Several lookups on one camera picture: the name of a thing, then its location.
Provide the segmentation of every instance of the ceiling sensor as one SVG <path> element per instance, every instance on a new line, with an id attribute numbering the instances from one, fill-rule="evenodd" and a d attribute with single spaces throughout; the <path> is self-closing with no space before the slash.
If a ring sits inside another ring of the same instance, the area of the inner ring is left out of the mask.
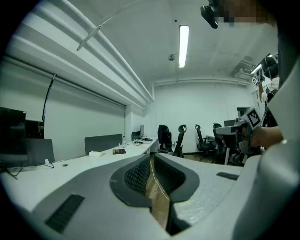
<path id="1" fill-rule="evenodd" d="M 169 55 L 168 60 L 169 61 L 174 61 L 175 60 L 175 54 Z"/>

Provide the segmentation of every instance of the bottle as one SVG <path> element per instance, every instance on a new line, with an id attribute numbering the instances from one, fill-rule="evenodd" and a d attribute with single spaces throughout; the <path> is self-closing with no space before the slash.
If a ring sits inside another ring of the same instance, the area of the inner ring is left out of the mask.
<path id="1" fill-rule="evenodd" d="M 122 145 L 123 148 L 126 147 L 126 140 L 125 140 L 125 136 L 123 136 L 123 145 Z"/>

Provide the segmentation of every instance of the person's arm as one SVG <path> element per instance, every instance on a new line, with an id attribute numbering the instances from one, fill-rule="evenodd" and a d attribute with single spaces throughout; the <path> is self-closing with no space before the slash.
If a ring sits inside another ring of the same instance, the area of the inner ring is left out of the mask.
<path id="1" fill-rule="evenodd" d="M 257 127 L 252 134 L 251 147 L 268 148 L 283 140 L 279 127 Z"/>
<path id="2" fill-rule="evenodd" d="M 263 85 L 262 84 L 260 84 L 258 86 L 258 92 L 259 92 L 259 99 L 260 99 L 260 101 L 262 103 L 262 94 L 263 94 Z"/>

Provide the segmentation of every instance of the white ceiling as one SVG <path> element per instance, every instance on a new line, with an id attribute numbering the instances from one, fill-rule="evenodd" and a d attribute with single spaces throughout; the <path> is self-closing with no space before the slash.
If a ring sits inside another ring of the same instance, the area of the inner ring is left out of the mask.
<path id="1" fill-rule="evenodd" d="M 276 29 L 264 25 L 219 23 L 212 29 L 202 18 L 207 0 L 70 0 L 96 26 L 120 10 L 101 31 L 147 86 L 149 81 L 199 76 L 233 76 L 245 58 L 258 64 L 277 52 Z M 190 26 L 187 60 L 178 68 L 179 25 Z"/>

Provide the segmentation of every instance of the desk leg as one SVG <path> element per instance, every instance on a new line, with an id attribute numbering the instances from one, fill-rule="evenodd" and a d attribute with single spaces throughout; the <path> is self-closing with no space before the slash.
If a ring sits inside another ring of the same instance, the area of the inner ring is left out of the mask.
<path id="1" fill-rule="evenodd" d="M 227 165 L 227 164 L 228 164 L 229 150 L 230 150 L 230 148 L 226 148 L 225 165 Z"/>

